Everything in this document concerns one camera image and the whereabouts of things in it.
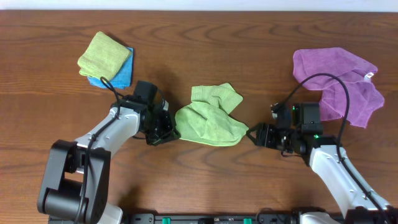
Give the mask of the light green microfiber cloth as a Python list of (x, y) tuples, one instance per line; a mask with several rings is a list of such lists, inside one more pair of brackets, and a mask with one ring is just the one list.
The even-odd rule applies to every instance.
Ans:
[(234, 146), (249, 129), (230, 113), (243, 101), (232, 85), (193, 86), (191, 103), (175, 114), (180, 139), (211, 146)]

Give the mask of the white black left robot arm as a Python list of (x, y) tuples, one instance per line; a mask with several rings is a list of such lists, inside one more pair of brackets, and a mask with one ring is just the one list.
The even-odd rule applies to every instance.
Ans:
[(37, 200), (50, 223), (122, 222), (123, 210), (108, 203), (112, 157), (137, 133), (157, 146), (180, 137), (169, 104), (128, 95), (112, 104), (95, 128), (74, 141), (56, 141), (50, 148)]

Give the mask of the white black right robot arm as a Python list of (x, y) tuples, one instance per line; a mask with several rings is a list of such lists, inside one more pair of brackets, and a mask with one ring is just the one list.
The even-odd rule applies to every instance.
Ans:
[(378, 195), (348, 159), (334, 136), (323, 134), (320, 124), (282, 129), (259, 123), (246, 132), (257, 146), (275, 149), (287, 157), (299, 156), (332, 194), (345, 223), (397, 223), (397, 209)]

